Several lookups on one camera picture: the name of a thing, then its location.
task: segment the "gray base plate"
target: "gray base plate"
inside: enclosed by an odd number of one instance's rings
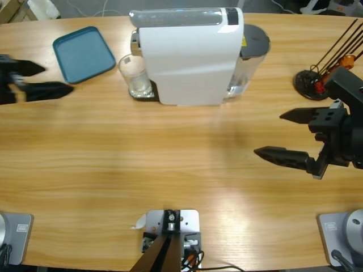
[[[351,251],[344,237],[344,222],[348,216],[348,212],[340,212],[335,214],[321,214],[318,221],[320,224],[320,232],[322,233],[325,245],[327,260],[332,266],[341,266],[333,257],[331,252],[336,249],[350,263],[353,263]]]
[[[10,265],[23,261],[33,218],[30,214],[3,214],[6,221],[4,243],[12,246]]]

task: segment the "teal plastic tray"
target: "teal plastic tray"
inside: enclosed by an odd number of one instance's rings
[[[96,27],[86,27],[53,42],[59,66],[68,83],[79,83],[112,69],[115,58]]]

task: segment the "coffee machine lid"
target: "coffee machine lid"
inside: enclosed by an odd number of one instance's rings
[[[259,27],[246,24],[244,25],[244,38],[240,50],[240,56],[247,60],[266,55],[270,50],[270,39]]]
[[[223,21],[222,11],[218,7],[132,10],[129,16],[135,27],[214,26]]]

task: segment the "wooden table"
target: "wooden table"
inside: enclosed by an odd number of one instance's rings
[[[218,107],[141,103],[115,67],[76,85],[60,100],[0,107],[0,209],[30,213],[24,263],[129,270],[140,257],[150,209],[197,209],[204,266],[231,262],[246,270],[326,265],[316,216],[363,207],[363,171],[329,166],[322,181],[268,163],[266,146],[305,150],[320,143],[306,125],[280,120],[295,107],[324,106],[292,87],[352,18],[247,14],[272,49],[246,93]],[[65,19],[0,26],[0,52],[48,71],[29,78],[63,80],[52,42],[96,26],[117,60],[130,52],[127,17]],[[353,71],[360,76],[359,60]]]

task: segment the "label sticker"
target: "label sticker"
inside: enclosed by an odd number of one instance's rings
[[[242,39],[242,46],[247,46],[246,37],[243,37]]]
[[[338,228],[336,227],[335,222],[329,222],[329,223],[325,223],[325,229],[327,231],[336,231]]]
[[[28,231],[27,224],[18,224],[18,227],[16,228],[16,232],[27,232]]]

